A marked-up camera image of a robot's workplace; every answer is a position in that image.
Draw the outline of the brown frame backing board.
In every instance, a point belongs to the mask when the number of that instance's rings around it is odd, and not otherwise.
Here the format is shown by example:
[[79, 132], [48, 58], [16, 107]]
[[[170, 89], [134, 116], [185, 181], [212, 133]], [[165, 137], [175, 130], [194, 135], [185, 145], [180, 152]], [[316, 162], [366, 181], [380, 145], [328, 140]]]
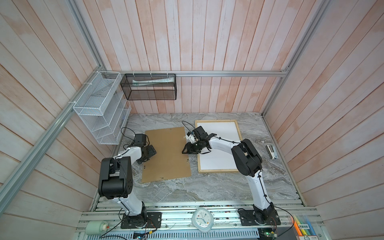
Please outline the brown frame backing board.
[[187, 143], [184, 127], [148, 130], [145, 134], [157, 153], [143, 163], [142, 183], [192, 175], [189, 156], [182, 153]]

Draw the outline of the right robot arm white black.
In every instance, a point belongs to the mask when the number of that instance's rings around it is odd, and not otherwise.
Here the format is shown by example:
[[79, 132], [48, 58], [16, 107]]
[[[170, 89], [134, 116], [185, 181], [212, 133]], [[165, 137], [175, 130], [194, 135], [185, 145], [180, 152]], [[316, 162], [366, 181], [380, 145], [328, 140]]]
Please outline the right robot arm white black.
[[258, 225], [267, 225], [271, 220], [276, 220], [277, 212], [269, 198], [263, 176], [262, 157], [248, 139], [230, 141], [218, 137], [217, 134], [208, 134], [203, 127], [197, 127], [186, 134], [187, 143], [182, 150], [183, 154], [204, 154], [206, 148], [220, 150], [232, 155], [237, 170], [246, 177], [253, 196], [253, 218]]

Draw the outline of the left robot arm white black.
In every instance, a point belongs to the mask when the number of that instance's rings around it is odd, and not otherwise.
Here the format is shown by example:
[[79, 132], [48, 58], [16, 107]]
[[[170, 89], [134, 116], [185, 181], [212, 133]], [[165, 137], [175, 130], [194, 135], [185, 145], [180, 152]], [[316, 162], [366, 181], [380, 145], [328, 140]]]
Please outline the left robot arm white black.
[[145, 204], [133, 192], [132, 164], [147, 162], [156, 154], [148, 136], [137, 134], [123, 151], [102, 160], [98, 192], [101, 197], [116, 202], [124, 211], [122, 228], [142, 228], [148, 223]]

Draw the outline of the paper in black basket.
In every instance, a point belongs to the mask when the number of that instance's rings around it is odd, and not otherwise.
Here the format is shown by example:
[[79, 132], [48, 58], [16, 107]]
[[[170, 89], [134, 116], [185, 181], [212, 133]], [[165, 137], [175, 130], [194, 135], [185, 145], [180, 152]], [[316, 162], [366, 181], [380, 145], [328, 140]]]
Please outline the paper in black basket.
[[132, 79], [132, 87], [171, 87], [174, 83], [174, 77]]

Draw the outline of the white round timer clock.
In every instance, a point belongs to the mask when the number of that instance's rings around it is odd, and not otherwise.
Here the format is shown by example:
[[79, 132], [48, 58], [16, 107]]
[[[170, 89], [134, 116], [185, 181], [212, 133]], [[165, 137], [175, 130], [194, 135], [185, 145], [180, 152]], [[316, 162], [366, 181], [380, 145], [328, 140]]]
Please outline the white round timer clock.
[[192, 224], [202, 233], [208, 233], [214, 225], [214, 216], [205, 208], [197, 208], [192, 216]]

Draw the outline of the white stapler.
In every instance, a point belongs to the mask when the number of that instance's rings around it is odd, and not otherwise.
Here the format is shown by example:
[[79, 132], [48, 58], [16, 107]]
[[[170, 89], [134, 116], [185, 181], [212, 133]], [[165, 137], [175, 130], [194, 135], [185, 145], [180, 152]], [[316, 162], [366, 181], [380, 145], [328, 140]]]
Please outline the white stapler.
[[266, 150], [271, 160], [275, 160], [278, 158], [278, 153], [274, 145], [266, 145]]

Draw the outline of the pale green emergency button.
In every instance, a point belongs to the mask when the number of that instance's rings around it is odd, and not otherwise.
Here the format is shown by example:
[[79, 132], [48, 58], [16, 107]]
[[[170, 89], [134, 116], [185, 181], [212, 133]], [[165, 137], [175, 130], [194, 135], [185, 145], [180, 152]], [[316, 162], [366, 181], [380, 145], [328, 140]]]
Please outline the pale green emergency button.
[[91, 221], [86, 227], [86, 235], [102, 235], [110, 229], [106, 221]]

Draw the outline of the coloured markers tray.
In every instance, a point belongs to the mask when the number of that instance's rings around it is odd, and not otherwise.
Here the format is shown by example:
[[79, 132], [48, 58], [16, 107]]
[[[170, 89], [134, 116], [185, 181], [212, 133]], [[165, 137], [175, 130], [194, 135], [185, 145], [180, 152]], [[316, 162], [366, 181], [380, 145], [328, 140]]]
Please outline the coloured markers tray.
[[314, 225], [311, 223], [309, 217], [304, 214], [293, 215], [294, 233], [297, 240], [318, 240]]

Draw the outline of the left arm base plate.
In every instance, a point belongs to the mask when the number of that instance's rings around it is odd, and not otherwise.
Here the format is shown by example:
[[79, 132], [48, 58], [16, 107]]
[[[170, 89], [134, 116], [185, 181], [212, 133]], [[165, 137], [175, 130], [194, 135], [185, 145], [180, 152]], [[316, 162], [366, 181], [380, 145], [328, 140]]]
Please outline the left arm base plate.
[[121, 229], [160, 228], [162, 222], [161, 212], [150, 212], [145, 215], [123, 216]]

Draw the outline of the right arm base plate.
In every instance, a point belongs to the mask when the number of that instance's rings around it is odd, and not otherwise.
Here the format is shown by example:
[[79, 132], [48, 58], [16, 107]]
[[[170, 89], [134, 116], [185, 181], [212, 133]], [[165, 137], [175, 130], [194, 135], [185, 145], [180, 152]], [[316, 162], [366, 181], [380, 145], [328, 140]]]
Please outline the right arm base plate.
[[239, 219], [242, 226], [279, 226], [281, 225], [280, 217], [276, 210], [272, 211], [272, 215], [265, 220], [261, 213], [255, 210], [238, 209]]

